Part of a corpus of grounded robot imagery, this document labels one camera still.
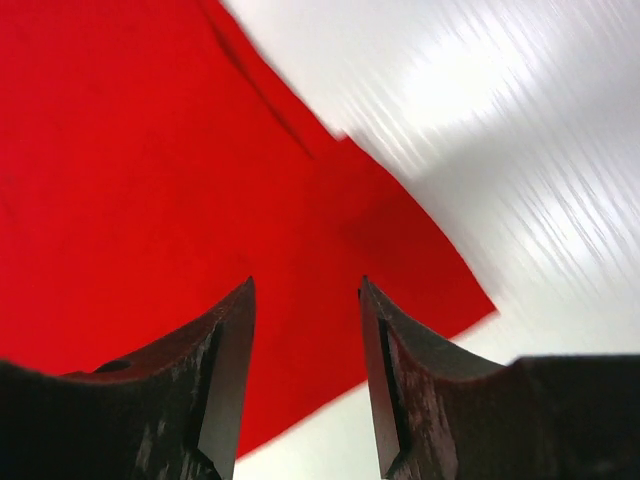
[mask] red fabric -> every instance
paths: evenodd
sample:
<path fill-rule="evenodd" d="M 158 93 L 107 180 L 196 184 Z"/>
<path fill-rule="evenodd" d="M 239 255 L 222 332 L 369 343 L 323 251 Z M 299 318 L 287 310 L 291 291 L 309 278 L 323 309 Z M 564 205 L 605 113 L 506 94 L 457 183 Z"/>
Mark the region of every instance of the red fabric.
<path fill-rule="evenodd" d="M 0 356 L 92 369 L 252 274 L 245 453 L 365 379 L 363 274 L 444 335 L 493 308 L 216 2 L 5 1 L 0 72 Z"/>

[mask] screw hole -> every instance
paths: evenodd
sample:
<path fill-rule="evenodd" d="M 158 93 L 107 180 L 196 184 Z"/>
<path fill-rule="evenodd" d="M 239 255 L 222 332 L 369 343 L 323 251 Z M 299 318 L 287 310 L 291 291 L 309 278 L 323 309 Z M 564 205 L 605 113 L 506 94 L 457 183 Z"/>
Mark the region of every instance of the screw hole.
<path fill-rule="evenodd" d="M 129 368 L 130 366 L 131 362 L 129 360 L 113 360 L 97 368 L 93 373 L 118 372 L 120 370 L 124 370 L 125 368 Z"/>

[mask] white surface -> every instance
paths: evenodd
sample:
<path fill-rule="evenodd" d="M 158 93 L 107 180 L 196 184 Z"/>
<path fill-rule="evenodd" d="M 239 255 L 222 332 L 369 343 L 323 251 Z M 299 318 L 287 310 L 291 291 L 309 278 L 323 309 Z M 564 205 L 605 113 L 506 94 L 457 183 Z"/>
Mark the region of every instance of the white surface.
<path fill-rule="evenodd" d="M 639 2 L 228 3 L 323 122 L 397 175 L 465 257 L 500 314 L 459 344 L 500 362 L 640 350 Z M 237 478 L 377 478 L 354 395 Z"/>

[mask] black plastic part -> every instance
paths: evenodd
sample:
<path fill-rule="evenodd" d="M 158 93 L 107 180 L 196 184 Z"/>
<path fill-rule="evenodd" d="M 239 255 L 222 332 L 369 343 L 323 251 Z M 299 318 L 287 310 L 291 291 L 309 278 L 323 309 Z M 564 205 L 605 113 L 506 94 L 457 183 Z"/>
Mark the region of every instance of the black plastic part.
<path fill-rule="evenodd" d="M 503 367 L 411 319 L 366 279 L 360 300 L 383 478 L 640 478 L 640 356 Z"/>
<path fill-rule="evenodd" d="M 0 478 L 230 480 L 254 323 L 249 279 L 94 373 L 0 362 Z"/>

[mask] red towel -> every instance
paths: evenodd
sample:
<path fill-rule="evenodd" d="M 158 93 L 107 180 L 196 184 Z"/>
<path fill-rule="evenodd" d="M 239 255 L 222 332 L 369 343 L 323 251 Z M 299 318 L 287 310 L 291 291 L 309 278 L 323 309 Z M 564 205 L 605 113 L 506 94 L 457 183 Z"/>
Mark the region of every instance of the red towel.
<path fill-rule="evenodd" d="M 365 380 L 363 274 L 444 335 L 493 308 L 213 0 L 3 2 L 0 72 L 0 356 L 90 370 L 251 274 L 242 454 Z"/>

